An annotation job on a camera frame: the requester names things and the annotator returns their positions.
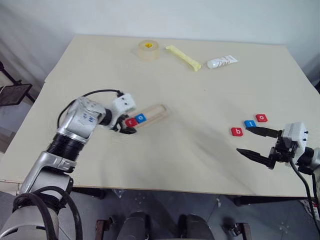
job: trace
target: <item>white tube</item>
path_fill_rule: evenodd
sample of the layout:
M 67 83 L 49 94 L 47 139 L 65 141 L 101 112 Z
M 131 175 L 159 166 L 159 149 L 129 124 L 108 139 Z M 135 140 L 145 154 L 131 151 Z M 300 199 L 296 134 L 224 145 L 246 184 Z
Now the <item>white tube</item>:
M 223 57 L 212 59 L 212 60 L 208 61 L 206 64 L 207 64 L 208 68 L 216 69 L 216 68 L 219 68 L 221 66 L 224 66 L 224 65 L 227 65 L 227 64 L 233 64 L 233 63 L 236 63 L 236 62 L 238 62 L 237 59 L 235 59 L 231 55 L 228 55 L 228 56 L 223 56 Z

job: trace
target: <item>beige tabletop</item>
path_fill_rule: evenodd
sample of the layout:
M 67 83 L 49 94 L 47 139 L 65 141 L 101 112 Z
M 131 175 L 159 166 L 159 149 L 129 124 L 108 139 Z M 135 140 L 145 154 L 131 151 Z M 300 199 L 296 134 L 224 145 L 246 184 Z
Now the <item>beige tabletop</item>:
M 23 182 L 51 142 L 60 111 L 98 89 L 130 93 L 137 110 L 165 104 L 169 116 L 133 135 L 98 126 L 71 174 L 75 186 L 152 189 L 237 195 L 305 196 L 290 167 L 274 170 L 236 148 L 268 156 L 275 139 L 244 131 L 245 120 L 266 114 L 258 126 L 277 130 L 302 121 L 307 145 L 320 146 L 320 97 L 287 48 L 280 45 L 153 39 L 159 58 L 137 56 L 143 38 L 77 35 L 45 80 L 44 87 L 0 162 L 0 179 Z M 164 49 L 175 45 L 202 63 L 192 71 Z M 209 69 L 210 59 L 232 55 L 238 63 Z M 113 93 L 92 100 L 108 105 Z

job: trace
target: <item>gray floor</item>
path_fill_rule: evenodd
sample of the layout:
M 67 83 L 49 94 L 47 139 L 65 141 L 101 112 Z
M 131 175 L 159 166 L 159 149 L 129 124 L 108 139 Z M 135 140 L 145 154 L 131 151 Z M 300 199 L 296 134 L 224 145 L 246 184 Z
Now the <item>gray floor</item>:
M 249 223 L 253 240 L 319 239 L 312 218 L 298 201 L 237 207 L 225 195 L 142 190 L 127 190 L 121 199 L 111 190 L 102 200 L 77 192 L 72 192 L 71 197 L 81 214 L 85 240 L 95 239 L 96 220 L 111 215 L 117 223 L 105 232 L 104 239 L 116 239 L 125 217 L 136 211 L 145 211 L 151 216 L 153 239 L 174 237 L 181 214 L 204 218 L 216 240 L 229 239 L 221 228 L 225 217 Z M 11 213 L 13 199 L 13 196 L 0 192 L 0 228 Z M 74 221 L 68 208 L 60 211 L 59 220 L 59 239 L 75 239 Z

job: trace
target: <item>yellow object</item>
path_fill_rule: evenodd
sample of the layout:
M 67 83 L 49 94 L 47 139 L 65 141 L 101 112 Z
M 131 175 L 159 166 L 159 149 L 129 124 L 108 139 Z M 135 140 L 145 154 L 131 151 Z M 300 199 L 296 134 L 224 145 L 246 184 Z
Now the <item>yellow object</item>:
M 138 44 L 138 56 L 145 60 L 154 60 L 159 56 L 159 44 L 152 40 L 143 40 Z
M 177 55 L 182 60 L 186 61 L 188 64 L 190 64 L 193 67 L 193 70 L 197 72 L 201 68 L 201 64 L 198 63 L 196 60 L 193 60 L 191 57 L 185 55 L 181 50 L 176 48 L 174 45 L 166 46 L 165 49 L 172 52 L 174 55 Z

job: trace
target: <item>tape roll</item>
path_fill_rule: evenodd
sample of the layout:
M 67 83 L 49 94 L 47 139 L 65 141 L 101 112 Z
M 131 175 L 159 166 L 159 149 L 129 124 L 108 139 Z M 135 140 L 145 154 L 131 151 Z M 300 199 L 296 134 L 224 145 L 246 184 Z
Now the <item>tape roll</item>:
M 138 44 L 138 56 L 145 60 L 154 60 L 159 56 L 159 44 L 156 41 L 144 40 Z

